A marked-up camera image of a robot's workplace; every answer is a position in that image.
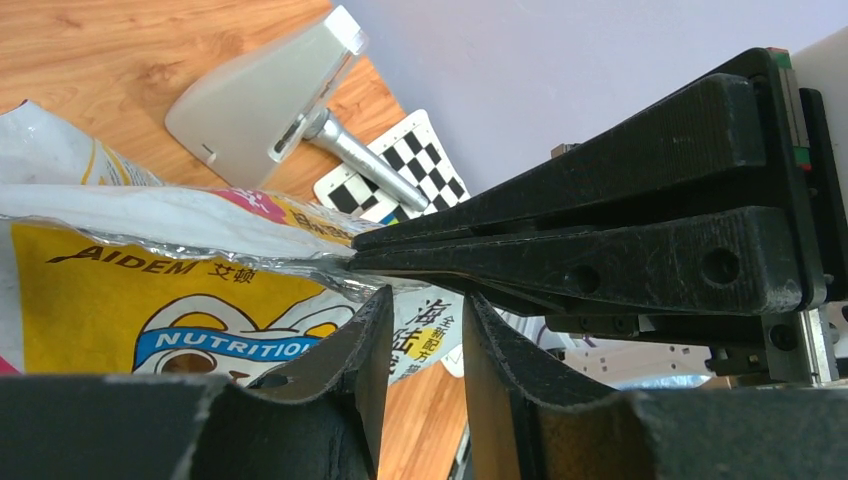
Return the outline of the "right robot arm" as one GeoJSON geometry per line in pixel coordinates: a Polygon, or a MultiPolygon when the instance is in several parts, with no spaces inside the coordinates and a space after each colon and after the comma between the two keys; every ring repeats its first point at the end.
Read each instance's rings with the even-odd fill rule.
{"type": "Polygon", "coordinates": [[[357,236],[352,271],[475,290],[571,335],[607,384],[837,379],[847,215],[822,94],[746,50],[445,211],[357,236]]]}

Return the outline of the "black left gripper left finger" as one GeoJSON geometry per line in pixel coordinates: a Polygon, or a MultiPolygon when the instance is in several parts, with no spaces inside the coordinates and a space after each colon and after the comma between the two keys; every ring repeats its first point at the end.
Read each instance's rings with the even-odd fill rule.
{"type": "Polygon", "coordinates": [[[373,479],[393,292],[255,388],[200,374],[5,375],[5,479],[373,479]]]}

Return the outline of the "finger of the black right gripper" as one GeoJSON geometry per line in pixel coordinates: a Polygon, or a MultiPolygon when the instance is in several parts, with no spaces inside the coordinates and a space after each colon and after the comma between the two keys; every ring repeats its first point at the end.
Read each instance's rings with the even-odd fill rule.
{"type": "Polygon", "coordinates": [[[357,236],[354,249],[467,238],[766,162],[752,83],[706,76],[612,129],[448,210],[357,236]]]}
{"type": "Polygon", "coordinates": [[[360,247],[354,270],[500,290],[503,308],[542,315],[591,303],[685,314],[796,309],[801,267],[784,214],[744,207],[585,233],[548,231],[360,247]]]}

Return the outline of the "pet food bag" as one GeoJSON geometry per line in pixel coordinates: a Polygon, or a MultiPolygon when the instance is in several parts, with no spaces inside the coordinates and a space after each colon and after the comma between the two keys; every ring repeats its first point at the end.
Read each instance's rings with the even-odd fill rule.
{"type": "Polygon", "coordinates": [[[23,102],[1,116],[1,369],[249,384],[378,287],[334,266],[372,228],[261,190],[167,186],[23,102]]]}

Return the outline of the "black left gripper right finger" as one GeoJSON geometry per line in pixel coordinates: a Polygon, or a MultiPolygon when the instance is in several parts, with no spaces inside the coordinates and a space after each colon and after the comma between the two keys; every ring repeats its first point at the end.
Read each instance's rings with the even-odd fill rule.
{"type": "Polygon", "coordinates": [[[477,479],[843,479],[842,388],[619,391],[572,369],[465,296],[477,479]]]}

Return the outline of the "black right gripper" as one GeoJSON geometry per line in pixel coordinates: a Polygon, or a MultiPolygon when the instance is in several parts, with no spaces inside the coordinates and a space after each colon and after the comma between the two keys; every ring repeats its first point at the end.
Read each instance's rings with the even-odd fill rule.
{"type": "Polygon", "coordinates": [[[847,216],[822,94],[801,88],[790,53],[772,48],[793,154],[804,179],[809,222],[821,256],[825,302],[797,314],[760,317],[590,316],[550,318],[548,330],[568,334],[567,362],[602,382],[631,384],[695,375],[689,349],[710,350],[703,370],[739,384],[823,384],[847,379],[847,216]]]}

